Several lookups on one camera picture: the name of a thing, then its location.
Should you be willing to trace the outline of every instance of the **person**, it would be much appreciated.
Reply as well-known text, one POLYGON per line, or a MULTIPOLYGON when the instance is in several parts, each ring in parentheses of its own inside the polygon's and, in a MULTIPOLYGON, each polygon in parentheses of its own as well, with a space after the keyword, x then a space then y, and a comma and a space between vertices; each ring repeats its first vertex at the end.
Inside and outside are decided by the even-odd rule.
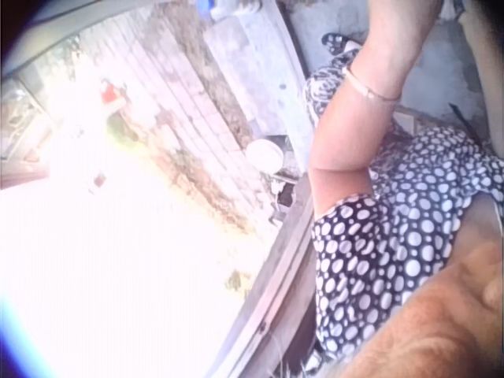
POLYGON ((369 0, 362 48, 334 48, 346 41, 327 37, 338 55, 306 84, 317 127, 309 163, 317 338, 336 363, 350 362, 342 376, 469 377, 500 368, 502 58, 477 4, 465 2, 459 21, 495 153, 460 128, 411 136, 392 121, 442 5, 369 0))

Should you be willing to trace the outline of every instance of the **skin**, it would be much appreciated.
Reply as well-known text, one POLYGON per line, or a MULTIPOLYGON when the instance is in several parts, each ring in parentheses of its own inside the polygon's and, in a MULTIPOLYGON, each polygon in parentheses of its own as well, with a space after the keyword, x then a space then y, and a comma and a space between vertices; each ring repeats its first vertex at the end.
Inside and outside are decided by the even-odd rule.
MULTIPOLYGON (((441 5, 439 0, 370 0, 369 37, 351 66, 353 74, 376 93, 397 98, 441 5)), ((482 13, 472 7, 468 14, 461 22, 470 45, 489 38, 490 45, 474 53, 484 54, 476 63, 480 73, 481 65, 488 71, 482 86, 499 153, 494 137, 502 139, 502 97, 495 96, 502 96, 502 59, 499 66, 491 30, 469 26, 481 23, 482 13)), ((316 216, 349 195, 372 194, 367 168, 393 110, 367 100, 346 81, 336 92, 320 120, 310 159, 316 216)), ((495 204, 477 195, 462 218, 447 267, 412 295, 343 373, 334 367, 327 377, 492 376, 502 368, 501 351, 502 234, 495 204)))

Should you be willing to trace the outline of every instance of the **black and white polka dot fabric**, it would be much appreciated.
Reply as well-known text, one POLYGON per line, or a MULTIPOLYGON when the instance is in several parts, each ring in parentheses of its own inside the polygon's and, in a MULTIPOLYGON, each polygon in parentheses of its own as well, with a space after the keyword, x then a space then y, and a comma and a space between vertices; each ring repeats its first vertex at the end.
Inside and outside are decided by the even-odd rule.
MULTIPOLYGON (((351 53, 308 80, 315 125, 342 77, 327 78, 351 53)), ((351 356, 444 267, 474 195, 488 193, 502 219, 504 162, 456 128, 411 137, 394 126, 370 174, 373 195, 340 201, 313 226, 317 337, 335 359, 351 356)))

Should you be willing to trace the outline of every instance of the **brick wall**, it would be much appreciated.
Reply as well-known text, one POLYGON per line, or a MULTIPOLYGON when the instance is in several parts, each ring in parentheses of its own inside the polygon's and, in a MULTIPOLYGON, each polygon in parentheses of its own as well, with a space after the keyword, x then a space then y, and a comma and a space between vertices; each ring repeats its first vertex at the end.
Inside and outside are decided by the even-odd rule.
POLYGON ((133 107, 157 117, 158 125, 170 119, 161 127, 176 133, 182 148, 202 161, 235 208, 270 239, 275 230, 268 222, 268 188, 155 12, 153 6, 135 9, 82 31, 81 48, 104 77, 127 84, 133 107))

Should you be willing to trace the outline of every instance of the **bracelet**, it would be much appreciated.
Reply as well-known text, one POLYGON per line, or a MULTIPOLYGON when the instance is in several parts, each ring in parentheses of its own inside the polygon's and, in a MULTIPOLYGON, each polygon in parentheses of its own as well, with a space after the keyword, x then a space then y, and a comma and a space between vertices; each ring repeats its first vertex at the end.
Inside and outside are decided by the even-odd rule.
POLYGON ((371 89, 366 87, 361 81, 355 77, 355 75, 350 71, 349 68, 344 67, 343 68, 343 74, 348 78, 350 83, 354 86, 355 89, 357 89, 361 94, 369 98, 370 100, 380 100, 381 102, 385 102, 387 104, 397 104, 399 100, 401 99, 401 95, 399 95, 398 98, 386 98, 384 96, 381 96, 375 92, 373 92, 371 89))

